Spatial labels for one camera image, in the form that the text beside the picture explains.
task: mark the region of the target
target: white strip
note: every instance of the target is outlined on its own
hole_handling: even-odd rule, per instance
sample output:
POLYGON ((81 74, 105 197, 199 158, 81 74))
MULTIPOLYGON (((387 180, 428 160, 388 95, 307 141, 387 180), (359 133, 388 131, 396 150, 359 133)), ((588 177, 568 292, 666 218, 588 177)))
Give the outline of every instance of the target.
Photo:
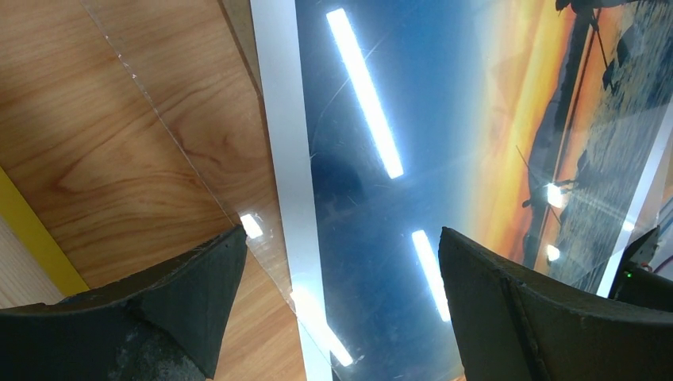
MULTIPOLYGON (((668 137, 671 135, 672 129, 673 103, 669 103, 666 113, 663 116, 659 133, 657 133, 654 144, 652 145, 650 156, 648 157, 648 161, 645 164, 643 174, 640 176, 640 182, 636 188, 636 193, 633 195, 629 212, 626 214, 627 221, 637 221, 638 216, 640 215, 640 210, 643 209, 645 199, 648 197, 650 186, 654 181, 657 169, 661 164, 661 160, 665 159, 663 157, 663 153, 666 151, 666 144, 668 143, 668 137)), ((601 279, 601 283, 598 286, 598 291, 596 292, 598 296, 607 298, 610 294, 610 288, 612 288, 612 283, 614 282, 614 278, 617 275, 617 269, 619 268, 621 257, 624 255, 624 249, 626 248, 626 245, 629 244, 630 237, 631 232, 629 232, 628 229, 622 229, 619 233, 617 243, 614 246, 613 255, 610 256, 610 259, 608 260, 606 270, 603 273, 603 278, 601 279)))
MULTIPOLYGON (((290 279, 315 300, 316 319, 326 321, 294 0, 250 5, 290 279)), ((308 381, 331 380, 329 348, 299 332, 308 381)))
POLYGON ((411 233, 411 240, 413 241, 413 246, 416 248, 418 261, 421 262, 421 268, 425 273, 425 278, 428 280, 428 287, 433 294, 440 317, 443 321, 451 321, 440 266, 435 259, 434 250, 430 245, 428 235, 425 234, 424 230, 418 230, 411 233))
POLYGON ((329 328, 327 321, 321 318, 321 314, 325 311, 320 311, 310 292, 301 287, 294 287, 292 294, 290 294, 294 301, 294 308, 297 312, 297 318, 302 323, 304 329, 321 347, 329 348, 329 351, 336 357, 341 365, 347 367, 353 364, 353 358, 344 347, 344 344, 339 340, 337 335, 329 328))
POLYGON ((362 57, 362 51, 357 43, 353 27, 343 9, 327 13, 327 21, 332 29, 336 46, 341 53, 341 59, 346 65, 346 70, 348 70, 348 75, 351 78, 351 83, 356 91, 358 102, 360 102, 360 107, 364 112, 364 118, 369 125, 371 137, 379 151, 383 166, 391 179, 399 177, 404 174, 399 153, 395 147, 393 135, 390 133, 386 115, 381 108, 374 83, 371 81, 371 75, 369 75, 367 65, 364 63, 364 57, 362 57))

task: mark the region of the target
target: wood grain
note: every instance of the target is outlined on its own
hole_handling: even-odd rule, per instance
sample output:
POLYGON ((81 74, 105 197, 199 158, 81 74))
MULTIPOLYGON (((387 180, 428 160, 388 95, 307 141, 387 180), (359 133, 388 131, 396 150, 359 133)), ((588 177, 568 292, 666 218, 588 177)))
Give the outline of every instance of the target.
POLYGON ((63 298, 54 283, 0 217, 0 308, 53 304, 63 298))
MULTIPOLYGON (((252 248, 287 272, 259 102, 217 1, 113 3, 129 67, 77 1, 0 3, 0 166, 92 287, 238 213, 257 214, 270 239, 252 248)), ((216 379, 305 379, 296 319, 252 256, 216 379)))
POLYGON ((30 254, 60 293, 70 296, 89 290, 84 279, 1 167, 0 216, 12 235, 21 242, 25 249, 22 251, 30 254))
POLYGON ((261 92, 262 76, 257 59, 257 45, 255 42, 255 30, 252 27, 250 0, 218 1, 229 22, 229 29, 233 31, 233 35, 238 42, 240 53, 245 58, 248 72, 254 79, 257 90, 261 92))
POLYGON ((251 249, 287 296, 290 276, 262 102, 220 5, 91 2, 93 17, 224 211, 234 221, 256 215, 264 237, 251 249))

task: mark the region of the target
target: wooden floor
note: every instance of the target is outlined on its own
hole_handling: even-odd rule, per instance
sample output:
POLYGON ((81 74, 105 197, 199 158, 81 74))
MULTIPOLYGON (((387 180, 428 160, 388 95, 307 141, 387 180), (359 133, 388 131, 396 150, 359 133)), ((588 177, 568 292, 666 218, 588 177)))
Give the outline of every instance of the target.
MULTIPOLYGON (((85 3, 99 25, 79 1, 0 3, 0 167, 90 287, 250 213, 289 290, 263 111, 217 0, 85 3)), ((305 378, 296 319, 250 255, 216 379, 305 378)))

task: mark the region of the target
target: blue glossy surface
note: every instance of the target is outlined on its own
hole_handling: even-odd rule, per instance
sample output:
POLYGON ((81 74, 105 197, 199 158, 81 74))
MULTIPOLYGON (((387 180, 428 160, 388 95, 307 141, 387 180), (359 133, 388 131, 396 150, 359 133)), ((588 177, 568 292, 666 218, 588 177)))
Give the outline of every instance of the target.
MULTIPOLYGON (((502 34, 510 32, 503 27, 484 31, 493 13, 507 18, 502 15, 509 10, 510 18, 519 17, 528 28, 548 17, 544 12, 557 17, 552 3, 533 13, 526 13, 522 4, 296 1, 325 311, 329 327, 354 359, 347 366, 333 359, 343 380, 446 380, 462 374, 451 323, 442 318, 433 293, 436 262, 424 263, 414 232, 417 241, 428 237, 433 261, 440 228, 449 226, 504 256, 530 267, 537 264, 539 271, 596 292, 608 259, 623 249, 624 237, 630 241, 632 230, 636 236, 652 225, 639 216, 643 205, 650 210, 660 206, 663 191, 663 184, 650 186, 660 166, 657 157, 662 157, 653 147, 669 145, 670 126, 660 127, 673 91, 673 12, 650 5, 638 11, 635 6, 622 7, 623 25, 618 27, 614 18, 601 18, 608 25, 603 39, 616 42, 635 19, 646 41, 641 41, 644 54, 617 63, 614 81, 620 87, 615 92, 600 89, 592 105, 594 120, 587 123, 573 121, 580 113, 578 102, 586 101, 573 102, 579 97, 573 98, 567 86, 572 89, 582 80, 582 86, 595 88, 596 83, 600 86, 596 76, 603 73, 586 59, 580 61, 587 50, 583 41, 579 50, 569 44, 573 30, 584 38, 592 34, 588 24, 573 23, 569 10, 562 15, 569 30, 560 40, 553 40, 550 32, 537 35, 542 41, 530 42, 525 33, 523 43, 517 36, 511 41, 513 51, 523 49, 533 57, 527 71, 534 70, 536 54, 559 55, 553 63, 558 69, 539 70, 547 76, 540 83, 556 82, 554 89, 537 93, 536 83, 508 82, 507 73, 504 79, 491 78, 494 72, 512 70, 512 64, 526 64, 518 53, 502 54, 506 49, 501 49, 498 55, 494 49, 490 55, 484 48, 484 33, 506 44, 502 34), (501 10, 502 4, 519 7, 501 10), (349 28, 360 48, 355 52, 350 37, 343 36, 349 28), (608 37, 610 33, 617 38, 608 37), (550 47, 558 43, 567 48, 550 47), (652 57, 667 61, 652 64, 652 57), (366 70, 349 60, 364 60, 366 70), (583 70, 573 71, 573 64, 583 70), (643 79, 648 75, 663 80, 643 79), (374 93, 367 88, 367 77, 374 93), (508 102, 508 89, 492 88, 493 84, 519 86, 520 94, 528 91, 547 98, 540 102, 521 97, 513 104, 508 102), (497 90, 501 98, 489 95, 497 90), (517 113, 527 110, 526 103, 537 113, 533 129, 517 125, 525 120, 517 113), (383 119, 371 109, 378 105, 383 119), (582 123, 583 131, 571 128, 582 123), (382 147, 385 139, 377 139, 376 129, 390 131, 403 173, 391 173, 386 165, 391 149, 382 147), (582 150, 572 146, 572 139, 580 133, 588 137, 585 154, 578 157, 576 152, 582 150), (527 138, 518 143, 517 134, 527 138), (493 153, 495 149, 508 153, 493 153), (577 183, 563 183, 568 179, 559 174, 569 152, 575 152, 577 183), (530 160, 532 173, 526 173, 524 160, 530 160), (522 190, 506 193, 516 189, 504 189, 508 178, 522 184, 522 190), (544 187, 549 183, 559 188, 552 193, 563 190, 564 205, 553 210, 560 224, 550 214, 548 203, 555 201, 544 187), (540 194, 533 208, 521 205, 526 200, 521 195, 527 192, 540 194), (482 202, 503 213, 480 210, 482 202), (560 232, 545 233, 554 229, 560 232), (508 238, 511 246, 503 252, 502 245, 490 239, 493 234, 516 239, 508 238), (547 245, 558 250, 545 251, 547 245), (555 261, 538 259, 538 252, 555 261)), ((613 56, 616 47, 607 48, 613 56)), ((586 54, 590 60, 600 57, 595 49, 586 54)), ((667 164, 667 157, 661 163, 667 164)))

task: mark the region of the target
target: white frame edge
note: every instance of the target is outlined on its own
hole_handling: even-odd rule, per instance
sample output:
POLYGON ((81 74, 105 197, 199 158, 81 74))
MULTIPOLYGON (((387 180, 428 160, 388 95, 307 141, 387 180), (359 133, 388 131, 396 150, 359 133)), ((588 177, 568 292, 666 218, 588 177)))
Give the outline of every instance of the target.
MULTIPOLYGON (((250 5, 290 280, 318 304, 311 317, 326 321, 295 4, 251 0, 250 5)), ((301 322, 299 337, 306 379, 331 380, 329 349, 301 322)))
MULTIPOLYGON (((643 173, 640 175, 640 181, 636 187, 636 193, 633 195, 631 201, 631 206, 629 207, 629 212, 626 214, 626 217, 632 221, 637 221, 640 216, 640 212, 643 209, 645 200, 648 197, 650 187, 656 176, 656 172, 659 170, 661 165, 661 160, 666 159, 663 157, 663 154, 666 152, 666 147, 668 144, 668 138, 671 136, 671 131, 673 130, 673 102, 668 104, 666 113, 663 116, 661 121, 661 126, 659 132, 656 135, 654 144, 652 145, 652 150, 648 157, 648 161, 645 163, 645 168, 643 168, 643 173)), ((603 277, 601 282, 598 285, 598 291, 596 294, 607 298, 610 294, 610 289, 614 282, 614 278, 617 276, 617 269, 619 268, 619 263, 621 258, 624 255, 624 249, 629 243, 629 238, 631 237, 631 232, 627 230, 622 230, 619 233, 617 238, 617 243, 614 246, 613 254, 608 260, 606 265, 606 270, 603 272, 603 277)))

